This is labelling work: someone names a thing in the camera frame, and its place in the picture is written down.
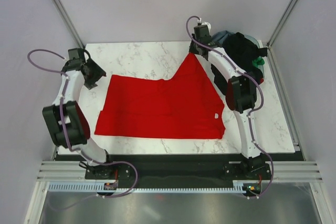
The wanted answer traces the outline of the red t shirt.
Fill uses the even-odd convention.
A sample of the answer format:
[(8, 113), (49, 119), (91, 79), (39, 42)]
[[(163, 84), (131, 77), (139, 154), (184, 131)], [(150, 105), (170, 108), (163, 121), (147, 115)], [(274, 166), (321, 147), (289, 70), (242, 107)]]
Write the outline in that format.
[(199, 60), (189, 53), (169, 80), (112, 75), (95, 134), (220, 139), (224, 107)]

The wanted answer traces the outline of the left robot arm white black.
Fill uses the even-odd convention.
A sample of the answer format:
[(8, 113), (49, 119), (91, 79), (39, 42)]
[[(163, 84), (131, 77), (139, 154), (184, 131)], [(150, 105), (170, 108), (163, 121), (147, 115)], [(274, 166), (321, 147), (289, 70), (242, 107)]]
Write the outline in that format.
[(61, 70), (62, 82), (52, 105), (43, 108), (43, 118), (53, 143), (78, 153), (89, 166), (97, 166), (97, 173), (111, 178), (115, 165), (109, 154), (91, 137), (89, 123), (78, 101), (83, 87), (91, 90), (106, 76), (106, 72), (91, 58), (86, 49), (68, 50), (69, 60)]

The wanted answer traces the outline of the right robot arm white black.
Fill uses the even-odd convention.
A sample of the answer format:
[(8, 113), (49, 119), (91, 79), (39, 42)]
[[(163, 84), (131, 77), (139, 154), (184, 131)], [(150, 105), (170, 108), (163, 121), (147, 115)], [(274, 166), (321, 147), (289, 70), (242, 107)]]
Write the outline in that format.
[(261, 104), (256, 108), (257, 91), (261, 90), (260, 86), (249, 73), (234, 63), (224, 48), (212, 42), (209, 28), (209, 23), (197, 22), (194, 33), (190, 35), (190, 52), (205, 58), (227, 81), (225, 101), (235, 115), (242, 145), (241, 154), (244, 157), (240, 172), (245, 178), (251, 179), (265, 166), (261, 158), (263, 151), (256, 138), (253, 115), (253, 112), (264, 105), (264, 95), (260, 95)]

